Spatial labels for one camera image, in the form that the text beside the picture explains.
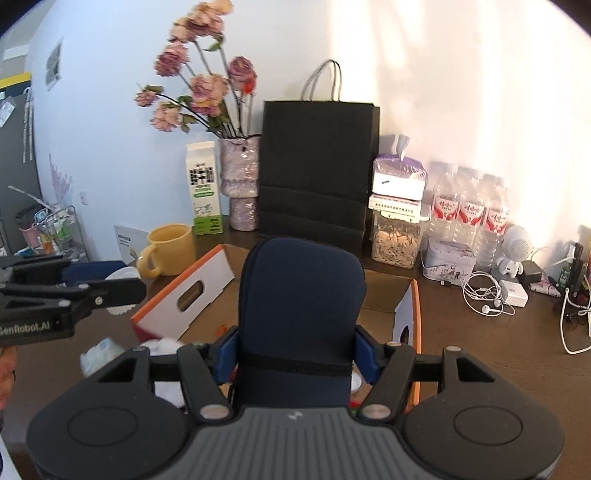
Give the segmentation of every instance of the white toy robot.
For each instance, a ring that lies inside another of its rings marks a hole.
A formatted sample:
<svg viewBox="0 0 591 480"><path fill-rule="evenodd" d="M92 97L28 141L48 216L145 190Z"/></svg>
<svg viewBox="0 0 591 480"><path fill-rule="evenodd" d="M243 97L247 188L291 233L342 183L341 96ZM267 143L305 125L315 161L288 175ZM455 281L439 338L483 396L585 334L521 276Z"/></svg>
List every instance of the white toy robot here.
<svg viewBox="0 0 591 480"><path fill-rule="evenodd" d="M503 254L496 260L501 275L508 274L515 278L523 273L521 262L531 253L531 237L525 228L512 225L505 232L502 243Z"/></svg>

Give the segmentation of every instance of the mug handle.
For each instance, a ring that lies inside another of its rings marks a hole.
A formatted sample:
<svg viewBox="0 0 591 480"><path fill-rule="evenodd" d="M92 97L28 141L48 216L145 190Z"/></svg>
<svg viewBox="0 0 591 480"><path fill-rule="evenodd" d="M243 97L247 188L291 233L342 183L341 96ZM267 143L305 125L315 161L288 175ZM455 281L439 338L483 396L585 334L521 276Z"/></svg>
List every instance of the mug handle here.
<svg viewBox="0 0 591 480"><path fill-rule="evenodd" d="M142 250L138 257L137 269L142 278L152 279L158 277L162 273L162 269L160 267L150 268L148 266L148 261L155 251L156 245L148 245Z"/></svg>

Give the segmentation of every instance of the gray door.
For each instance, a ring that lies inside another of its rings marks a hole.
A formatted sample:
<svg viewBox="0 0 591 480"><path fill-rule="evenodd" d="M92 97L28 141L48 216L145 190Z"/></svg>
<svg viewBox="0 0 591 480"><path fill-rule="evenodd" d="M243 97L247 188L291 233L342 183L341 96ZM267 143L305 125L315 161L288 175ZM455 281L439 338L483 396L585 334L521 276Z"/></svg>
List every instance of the gray door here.
<svg viewBox="0 0 591 480"><path fill-rule="evenodd" d="M27 158L26 163L22 162L26 98L25 95L14 94L13 98L17 107L0 128L0 233L9 254L26 246L15 215L35 202L22 193L9 189L8 185L14 185L36 197L41 196L35 159Z"/></svg>

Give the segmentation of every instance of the pink flower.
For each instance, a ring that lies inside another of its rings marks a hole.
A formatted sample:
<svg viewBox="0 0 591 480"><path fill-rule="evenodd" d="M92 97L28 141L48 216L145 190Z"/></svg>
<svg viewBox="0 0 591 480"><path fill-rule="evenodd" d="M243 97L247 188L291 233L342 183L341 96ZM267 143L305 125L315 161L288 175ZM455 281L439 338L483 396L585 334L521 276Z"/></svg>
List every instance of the pink flower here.
<svg viewBox="0 0 591 480"><path fill-rule="evenodd" d="M228 65L228 75L234 90L252 93L256 86L256 73L252 62L244 57L235 57Z"/></svg>
<svg viewBox="0 0 591 480"><path fill-rule="evenodd" d="M187 17L179 18L170 29L171 41L178 40L182 43L195 40L195 32L188 28L189 19Z"/></svg>
<svg viewBox="0 0 591 480"><path fill-rule="evenodd" d="M180 107L160 102L154 111L151 125L161 132L171 132L181 124Z"/></svg>
<svg viewBox="0 0 591 480"><path fill-rule="evenodd" d="M228 92L228 81L220 74L195 75L191 79L193 109L203 115L218 116L219 105Z"/></svg>
<svg viewBox="0 0 591 480"><path fill-rule="evenodd" d="M202 2L188 14L186 27L198 37L218 37L223 32L223 20L217 10Z"/></svg>
<svg viewBox="0 0 591 480"><path fill-rule="evenodd" d="M195 102L191 103L191 109L195 113L199 113L200 115L207 115L207 116L220 116L222 114L222 109L219 105L214 106L199 106Z"/></svg>
<svg viewBox="0 0 591 480"><path fill-rule="evenodd" d="M232 13L233 5L230 0L215 0L209 4L219 15L228 15Z"/></svg>
<svg viewBox="0 0 591 480"><path fill-rule="evenodd" d="M156 101L156 98L158 98L156 92L142 90L135 96L135 103L139 106L150 106Z"/></svg>
<svg viewBox="0 0 591 480"><path fill-rule="evenodd" d="M189 61L187 47L179 40L168 45L154 63L156 73L162 77L174 77L181 71L181 65Z"/></svg>

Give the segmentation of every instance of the human hand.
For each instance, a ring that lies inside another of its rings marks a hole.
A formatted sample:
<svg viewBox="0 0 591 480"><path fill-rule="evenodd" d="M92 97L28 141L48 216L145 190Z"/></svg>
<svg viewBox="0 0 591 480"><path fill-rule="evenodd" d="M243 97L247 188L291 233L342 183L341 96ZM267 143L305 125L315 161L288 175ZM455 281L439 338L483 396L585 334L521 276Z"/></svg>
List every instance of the human hand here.
<svg viewBox="0 0 591 480"><path fill-rule="evenodd" d="M4 348L0 355L0 410L4 410L14 385L14 369L17 367L17 347Z"/></svg>

